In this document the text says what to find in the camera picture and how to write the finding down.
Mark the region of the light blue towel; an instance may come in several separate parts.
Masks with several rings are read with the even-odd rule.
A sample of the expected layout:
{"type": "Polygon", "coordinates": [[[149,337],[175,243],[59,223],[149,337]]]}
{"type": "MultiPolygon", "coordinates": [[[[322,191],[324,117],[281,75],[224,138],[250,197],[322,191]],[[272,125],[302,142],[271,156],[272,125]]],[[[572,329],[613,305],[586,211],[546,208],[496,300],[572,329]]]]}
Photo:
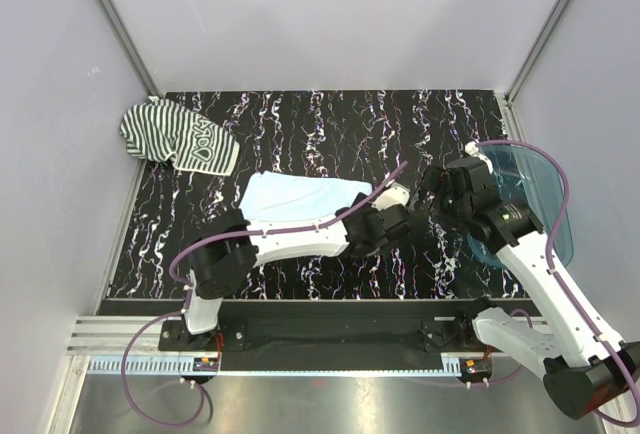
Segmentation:
{"type": "Polygon", "coordinates": [[[363,181],[265,171],[249,178],[239,209],[249,220],[306,221],[333,215],[350,207],[359,194],[372,191],[363,181]]]}

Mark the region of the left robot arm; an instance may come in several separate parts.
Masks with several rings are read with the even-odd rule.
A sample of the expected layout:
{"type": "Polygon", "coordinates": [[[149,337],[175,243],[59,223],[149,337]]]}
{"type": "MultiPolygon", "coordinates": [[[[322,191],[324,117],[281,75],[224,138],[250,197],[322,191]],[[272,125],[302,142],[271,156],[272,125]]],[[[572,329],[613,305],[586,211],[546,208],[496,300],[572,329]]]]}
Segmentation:
{"type": "Polygon", "coordinates": [[[365,204],[311,221],[267,222],[249,220],[234,210],[217,226],[219,233],[196,241],[178,256],[189,264],[190,283],[180,335],[196,350],[214,342],[223,298],[233,294],[252,269],[299,257],[379,255],[409,233],[409,213],[400,204],[365,204]]]}

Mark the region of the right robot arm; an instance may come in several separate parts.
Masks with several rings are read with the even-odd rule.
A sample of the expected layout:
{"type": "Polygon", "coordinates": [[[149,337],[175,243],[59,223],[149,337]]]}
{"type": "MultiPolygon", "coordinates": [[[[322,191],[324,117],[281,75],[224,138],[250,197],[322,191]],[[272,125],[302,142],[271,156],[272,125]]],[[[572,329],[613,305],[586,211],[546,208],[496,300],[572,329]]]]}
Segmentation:
{"type": "Polygon", "coordinates": [[[465,157],[430,165],[410,206],[441,226],[483,243],[515,275],[550,332],[529,328],[497,307],[459,320],[466,350],[495,347],[535,374],[556,407],[580,419],[618,396],[639,394],[639,344],[623,339],[597,312],[564,265],[526,200],[501,195],[487,161],[465,157]]]}

